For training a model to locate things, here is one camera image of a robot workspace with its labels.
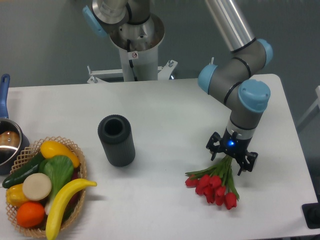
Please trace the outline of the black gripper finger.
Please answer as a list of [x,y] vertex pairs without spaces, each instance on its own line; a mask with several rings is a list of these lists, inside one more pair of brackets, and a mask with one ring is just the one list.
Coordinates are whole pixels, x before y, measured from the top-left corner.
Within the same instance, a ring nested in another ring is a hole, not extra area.
[[256,164],[256,160],[258,158],[258,153],[253,151],[245,150],[244,152],[237,153],[234,156],[234,159],[239,165],[239,171],[237,173],[238,176],[241,175],[242,172],[252,172],[253,168]]
[[223,139],[217,132],[214,132],[209,138],[206,144],[206,148],[211,153],[211,158],[210,158],[211,161],[213,161],[216,158],[216,155],[218,153],[223,152],[222,143],[223,143]]

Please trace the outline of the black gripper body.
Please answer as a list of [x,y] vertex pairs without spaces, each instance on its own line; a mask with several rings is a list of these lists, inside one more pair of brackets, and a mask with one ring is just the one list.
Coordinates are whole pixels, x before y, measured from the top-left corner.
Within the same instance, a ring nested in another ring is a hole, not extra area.
[[223,152],[234,159],[244,158],[248,155],[248,146],[252,138],[240,139],[240,135],[235,133],[229,133],[226,129],[224,131],[221,146]]

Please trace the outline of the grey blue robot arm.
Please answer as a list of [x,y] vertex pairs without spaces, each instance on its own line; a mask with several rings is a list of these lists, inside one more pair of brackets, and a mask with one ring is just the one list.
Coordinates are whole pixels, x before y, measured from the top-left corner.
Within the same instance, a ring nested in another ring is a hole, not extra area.
[[[206,5],[232,53],[226,65],[208,64],[198,76],[198,86],[231,111],[224,134],[214,133],[206,147],[250,172],[258,154],[248,146],[271,96],[270,88],[252,76],[271,61],[273,49],[255,37],[233,0],[208,0]],[[109,36],[118,48],[126,82],[160,79],[164,70],[158,67],[158,47],[165,30],[148,0],[94,0],[82,14],[96,35]]]

